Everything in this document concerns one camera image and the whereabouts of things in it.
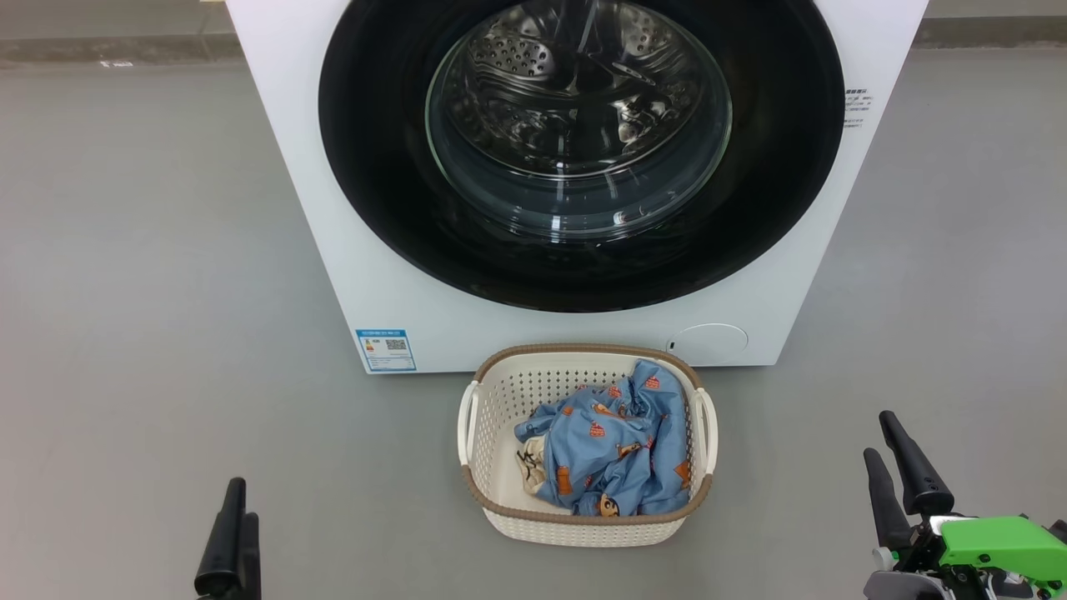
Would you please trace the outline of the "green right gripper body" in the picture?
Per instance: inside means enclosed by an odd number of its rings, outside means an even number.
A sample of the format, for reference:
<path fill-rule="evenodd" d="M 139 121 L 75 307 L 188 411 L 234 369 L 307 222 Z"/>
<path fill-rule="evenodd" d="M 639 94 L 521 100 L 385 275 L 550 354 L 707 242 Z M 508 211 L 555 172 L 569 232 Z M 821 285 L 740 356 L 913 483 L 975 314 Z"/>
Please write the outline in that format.
<path fill-rule="evenodd" d="M 1063 599 L 1064 520 L 927 517 L 880 535 L 865 599 Z"/>

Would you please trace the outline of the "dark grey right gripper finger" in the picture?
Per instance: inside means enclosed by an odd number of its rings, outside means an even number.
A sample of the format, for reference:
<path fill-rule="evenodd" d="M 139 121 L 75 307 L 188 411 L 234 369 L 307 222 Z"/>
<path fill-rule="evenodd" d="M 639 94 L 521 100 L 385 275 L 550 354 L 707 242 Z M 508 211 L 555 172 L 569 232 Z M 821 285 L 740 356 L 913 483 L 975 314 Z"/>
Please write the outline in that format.
<path fill-rule="evenodd" d="M 907 515 L 944 516 L 955 508 L 955 498 L 925 452 L 892 411 L 879 414 L 887 447 L 893 453 L 903 483 L 902 505 Z"/>
<path fill-rule="evenodd" d="M 877 542 L 890 551 L 899 551 L 911 546 L 912 528 L 904 515 L 899 502 L 894 496 L 894 481 L 883 464 L 880 453 L 873 448 L 864 451 L 867 474 L 870 509 L 875 523 Z"/>

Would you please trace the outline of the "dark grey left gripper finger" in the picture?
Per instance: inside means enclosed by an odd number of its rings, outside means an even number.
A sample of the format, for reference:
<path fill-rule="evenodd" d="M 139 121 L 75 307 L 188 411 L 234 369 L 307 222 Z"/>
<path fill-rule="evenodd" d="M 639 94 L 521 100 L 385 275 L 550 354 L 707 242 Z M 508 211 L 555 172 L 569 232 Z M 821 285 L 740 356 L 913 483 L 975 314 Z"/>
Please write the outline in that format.
<path fill-rule="evenodd" d="M 262 599 L 262 564 L 260 563 L 259 519 L 246 512 L 240 525 L 240 599 Z"/>
<path fill-rule="evenodd" d="M 194 578 L 200 599 L 243 599 L 241 527 L 244 515 L 245 481 L 234 477 L 226 487 Z"/>

